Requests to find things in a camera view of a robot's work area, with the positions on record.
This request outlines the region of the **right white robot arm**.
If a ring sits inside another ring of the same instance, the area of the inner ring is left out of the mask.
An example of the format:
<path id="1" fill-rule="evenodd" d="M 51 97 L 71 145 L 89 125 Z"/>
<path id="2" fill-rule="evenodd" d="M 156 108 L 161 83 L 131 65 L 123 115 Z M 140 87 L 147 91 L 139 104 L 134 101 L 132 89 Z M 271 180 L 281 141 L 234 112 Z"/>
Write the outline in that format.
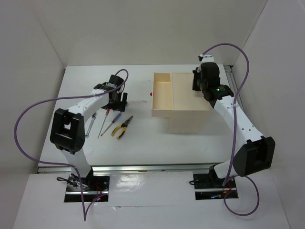
<path id="1" fill-rule="evenodd" d="M 235 101 L 230 87 L 220 83 L 220 70 L 216 63 L 203 62 L 193 71 L 193 90 L 203 93 L 204 99 L 233 132 L 231 157 L 228 161 L 209 168 L 209 184 L 221 187 L 233 177 L 245 177 L 269 169 L 275 141 L 272 137 L 265 137 L 251 123 Z"/>

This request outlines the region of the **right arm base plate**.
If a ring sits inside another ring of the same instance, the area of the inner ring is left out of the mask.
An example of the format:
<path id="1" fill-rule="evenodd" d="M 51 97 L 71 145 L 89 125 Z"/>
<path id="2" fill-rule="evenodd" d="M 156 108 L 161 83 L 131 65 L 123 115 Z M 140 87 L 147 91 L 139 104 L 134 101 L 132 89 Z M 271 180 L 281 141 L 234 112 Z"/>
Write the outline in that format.
<path id="1" fill-rule="evenodd" d="M 193 174 L 193 180 L 189 184 L 194 187 L 196 200 L 212 200 L 227 198 L 239 198 L 235 179 L 231 179 L 222 186 L 223 179 L 212 181 L 208 174 Z"/>

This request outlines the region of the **red long thin screwdriver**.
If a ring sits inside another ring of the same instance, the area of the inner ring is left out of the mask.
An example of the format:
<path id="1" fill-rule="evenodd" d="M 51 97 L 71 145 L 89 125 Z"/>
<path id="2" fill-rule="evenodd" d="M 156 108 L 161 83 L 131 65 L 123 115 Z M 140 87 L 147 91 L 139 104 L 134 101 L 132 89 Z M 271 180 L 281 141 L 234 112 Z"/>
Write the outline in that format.
<path id="1" fill-rule="evenodd" d="M 101 136 L 102 129 L 103 129 L 104 124 L 105 124 L 105 121 L 106 121 L 106 119 L 107 119 L 107 117 L 108 117 L 108 115 L 109 115 L 109 112 L 110 112 L 110 109 L 107 109 L 107 110 L 106 110 L 106 113 L 105 113 L 105 118 L 104 118 L 104 120 L 103 120 L 103 123 L 102 123 L 102 126 L 101 126 L 101 128 L 100 128 L 100 131 L 99 131 L 99 133 L 98 133 L 98 137 L 97 137 L 97 138 L 99 138 L 99 137 Z"/>

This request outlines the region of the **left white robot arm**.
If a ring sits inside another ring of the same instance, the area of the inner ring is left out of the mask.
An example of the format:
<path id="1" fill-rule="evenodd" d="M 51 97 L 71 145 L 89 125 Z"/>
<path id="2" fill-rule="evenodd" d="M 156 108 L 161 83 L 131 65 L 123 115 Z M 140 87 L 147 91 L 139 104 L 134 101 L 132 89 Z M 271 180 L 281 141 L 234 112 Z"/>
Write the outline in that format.
<path id="1" fill-rule="evenodd" d="M 123 87 L 124 79 L 111 75 L 109 81 L 96 85 L 89 97 L 68 109 L 59 108 L 54 113 L 50 141 L 74 166 L 72 174 L 83 190 L 89 190 L 94 185 L 93 169 L 83 151 L 85 123 L 99 109 L 124 112 L 128 94 L 123 92 Z"/>

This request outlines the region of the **beige top drawer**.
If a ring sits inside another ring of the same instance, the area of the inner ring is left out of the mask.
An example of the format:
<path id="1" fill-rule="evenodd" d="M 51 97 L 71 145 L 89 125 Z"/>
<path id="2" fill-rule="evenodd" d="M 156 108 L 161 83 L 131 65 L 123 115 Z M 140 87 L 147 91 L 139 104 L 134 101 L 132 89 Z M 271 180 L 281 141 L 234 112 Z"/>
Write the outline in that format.
<path id="1" fill-rule="evenodd" d="M 172 77 L 170 73 L 154 73 L 152 117 L 169 118 L 173 109 Z"/>

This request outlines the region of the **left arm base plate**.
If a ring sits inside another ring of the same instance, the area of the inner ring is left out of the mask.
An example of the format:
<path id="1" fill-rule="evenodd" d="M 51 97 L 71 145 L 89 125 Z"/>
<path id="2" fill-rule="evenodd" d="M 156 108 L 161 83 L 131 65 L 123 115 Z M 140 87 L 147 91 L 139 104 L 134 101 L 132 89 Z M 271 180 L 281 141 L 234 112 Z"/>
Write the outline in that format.
<path id="1" fill-rule="evenodd" d="M 81 186 L 71 174 L 68 178 L 57 177 L 57 181 L 66 183 L 64 202 L 81 202 Z M 83 184 L 84 202 L 108 202 L 110 176 L 94 176 L 90 184 Z"/>

